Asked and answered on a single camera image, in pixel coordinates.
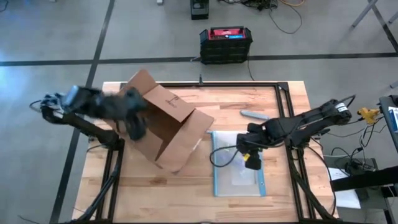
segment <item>wooden table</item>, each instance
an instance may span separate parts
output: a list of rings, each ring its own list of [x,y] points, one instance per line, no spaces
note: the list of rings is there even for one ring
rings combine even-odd
[[[288,82],[295,114],[310,109],[304,82]],[[105,92],[116,93],[121,83],[106,82]],[[275,90],[269,87],[171,88],[183,100],[213,116],[211,130],[245,130],[249,119],[239,110],[251,110],[279,117]],[[95,124],[110,127],[103,121]],[[315,142],[311,146],[322,155]],[[135,149],[125,148],[114,222],[296,222],[297,212],[285,147],[263,152],[266,197],[214,197],[212,167],[208,160],[210,135],[205,135],[179,175],[168,174],[147,161]],[[96,148],[86,155],[73,218],[86,210],[100,190],[106,149]],[[310,150],[305,164],[312,192],[331,212],[333,193],[322,161]],[[307,206],[303,193],[302,205]],[[108,211],[104,206],[104,215]]]

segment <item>cardboard box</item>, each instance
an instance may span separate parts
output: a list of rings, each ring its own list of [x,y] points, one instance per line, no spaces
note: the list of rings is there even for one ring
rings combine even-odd
[[[131,87],[136,88],[147,102],[147,109],[139,114],[146,118],[147,133],[134,142],[126,133],[124,124],[119,122],[118,134],[127,146],[137,149],[160,168],[178,172],[214,118],[156,83],[146,70],[137,72],[119,94],[123,95]],[[116,130],[114,122],[106,122]]]

